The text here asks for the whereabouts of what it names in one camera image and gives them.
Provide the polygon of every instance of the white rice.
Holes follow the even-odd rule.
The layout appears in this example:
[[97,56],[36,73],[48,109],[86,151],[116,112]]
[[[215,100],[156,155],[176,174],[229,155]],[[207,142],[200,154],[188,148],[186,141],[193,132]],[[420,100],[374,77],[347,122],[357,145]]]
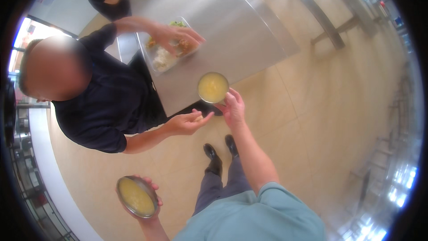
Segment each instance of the white rice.
[[176,57],[169,53],[166,49],[159,47],[157,55],[153,60],[153,66],[159,72],[168,70],[176,61]]

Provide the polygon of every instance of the stainless steel table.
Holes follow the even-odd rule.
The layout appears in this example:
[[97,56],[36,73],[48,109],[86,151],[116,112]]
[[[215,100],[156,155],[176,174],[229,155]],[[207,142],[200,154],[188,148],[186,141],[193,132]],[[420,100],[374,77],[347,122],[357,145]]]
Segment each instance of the stainless steel table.
[[[130,1],[133,15],[161,23],[181,16],[206,39],[194,55],[159,76],[149,66],[167,116],[199,100],[197,83],[206,72],[220,72],[233,84],[299,51],[262,0]],[[144,49],[148,35],[136,35]]]

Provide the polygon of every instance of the short sleeve shirt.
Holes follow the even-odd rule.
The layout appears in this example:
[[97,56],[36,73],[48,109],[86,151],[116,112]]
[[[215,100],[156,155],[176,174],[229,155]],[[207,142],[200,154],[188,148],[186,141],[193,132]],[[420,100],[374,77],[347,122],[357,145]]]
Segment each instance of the short sleeve shirt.
[[281,185],[265,184],[216,200],[191,217],[173,241],[325,241],[324,223]]
[[111,22],[131,15],[129,0],[119,0],[116,4],[107,4],[104,1],[89,0],[89,3]]
[[79,40],[93,64],[91,81],[79,96],[52,101],[58,124],[69,139],[106,153],[125,150],[124,134],[148,129],[144,121],[147,83],[104,51],[114,42],[116,32],[116,25],[111,23]]

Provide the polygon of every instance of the white wall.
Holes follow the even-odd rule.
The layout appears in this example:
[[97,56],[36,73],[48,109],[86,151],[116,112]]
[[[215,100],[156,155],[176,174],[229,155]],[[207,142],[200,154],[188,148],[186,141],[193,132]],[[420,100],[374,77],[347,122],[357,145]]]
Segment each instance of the white wall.
[[88,0],[36,0],[28,14],[79,35],[97,13]]
[[29,109],[29,126],[41,178],[61,217],[80,240],[103,241],[79,210],[62,179],[49,136],[46,109]]

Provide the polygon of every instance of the hand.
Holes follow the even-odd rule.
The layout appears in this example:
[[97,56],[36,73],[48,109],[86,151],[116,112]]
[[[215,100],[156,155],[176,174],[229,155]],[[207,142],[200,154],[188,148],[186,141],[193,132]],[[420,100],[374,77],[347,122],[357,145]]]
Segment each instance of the hand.
[[[137,175],[137,174],[134,174],[133,176],[141,178],[140,175]],[[150,184],[154,190],[159,189],[159,186],[157,184],[152,183],[152,179],[150,179],[149,177],[144,177],[142,179],[145,180],[148,184]],[[114,190],[118,194],[117,197],[119,198],[119,193],[117,192],[117,188],[115,188]],[[120,201],[120,203],[122,204],[122,207],[123,207],[123,209],[126,210],[126,212],[128,212],[133,218],[137,219],[141,223],[149,223],[151,221],[157,220],[159,212],[161,211],[161,206],[163,206],[162,199],[158,196],[158,209],[156,210],[156,213],[150,218],[142,218],[142,217],[138,217],[137,215],[132,213],[121,201]]]
[[201,115],[202,112],[193,109],[190,114],[174,116],[162,128],[171,135],[192,135],[208,123],[214,112],[209,113],[204,119],[197,120]]
[[205,39],[195,30],[187,27],[156,24],[151,32],[148,32],[152,39],[169,53],[176,56],[175,48],[169,43],[171,40],[187,40],[190,45],[199,46]]
[[226,121],[226,124],[231,129],[244,124],[245,105],[239,93],[233,88],[229,88],[229,92],[224,98],[224,103],[226,106],[222,104],[215,104],[214,106],[223,112],[223,117]]

